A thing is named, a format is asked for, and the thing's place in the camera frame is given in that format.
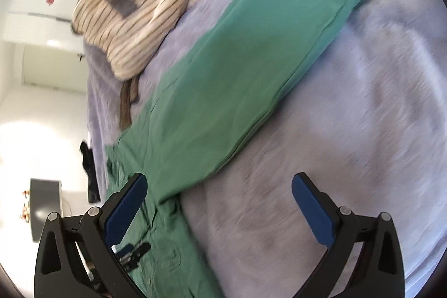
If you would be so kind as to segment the black garment hanging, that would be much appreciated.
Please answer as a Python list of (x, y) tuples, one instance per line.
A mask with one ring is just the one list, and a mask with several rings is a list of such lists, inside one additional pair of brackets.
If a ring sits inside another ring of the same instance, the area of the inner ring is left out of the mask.
[(99, 203), (101, 198), (93, 151), (85, 141), (82, 141), (80, 144), (80, 152), (83, 155), (83, 169), (88, 176), (88, 201), (90, 204)]

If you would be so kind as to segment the green shirt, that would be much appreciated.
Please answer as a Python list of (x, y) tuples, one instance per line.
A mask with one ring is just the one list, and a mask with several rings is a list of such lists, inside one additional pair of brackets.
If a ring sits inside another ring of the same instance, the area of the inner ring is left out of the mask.
[(233, 0), (105, 149), (108, 192), (146, 177), (125, 244), (149, 244), (144, 297), (221, 297), (179, 195), (224, 167), (338, 36), (362, 0)]

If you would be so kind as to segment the grey wall monitor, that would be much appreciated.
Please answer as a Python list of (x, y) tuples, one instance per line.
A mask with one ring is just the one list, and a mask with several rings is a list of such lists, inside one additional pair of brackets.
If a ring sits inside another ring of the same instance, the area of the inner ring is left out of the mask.
[(50, 213), (62, 213), (61, 182), (32, 178), (30, 180), (30, 227), (38, 243)]

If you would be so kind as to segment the brown knit scarf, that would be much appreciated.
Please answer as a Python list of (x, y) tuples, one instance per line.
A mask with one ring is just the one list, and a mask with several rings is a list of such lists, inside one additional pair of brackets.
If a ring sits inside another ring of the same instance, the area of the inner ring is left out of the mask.
[(120, 91), (120, 130), (126, 130), (132, 124), (131, 107), (139, 100), (139, 75), (122, 84)]

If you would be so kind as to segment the lavender plush blanket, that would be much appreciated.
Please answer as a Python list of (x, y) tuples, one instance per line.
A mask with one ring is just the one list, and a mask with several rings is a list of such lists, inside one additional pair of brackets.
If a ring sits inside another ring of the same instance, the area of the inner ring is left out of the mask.
[[(140, 79), (146, 102), (162, 76), (233, 0), (200, 0)], [(136, 216), (128, 241), (151, 250), (133, 273), (147, 297), (291, 297), (324, 248), (291, 194), (306, 172), (356, 213), (391, 214), (418, 294), (446, 249), (446, 6), (364, 0), (298, 85), (216, 175), (182, 193), (187, 248)]]

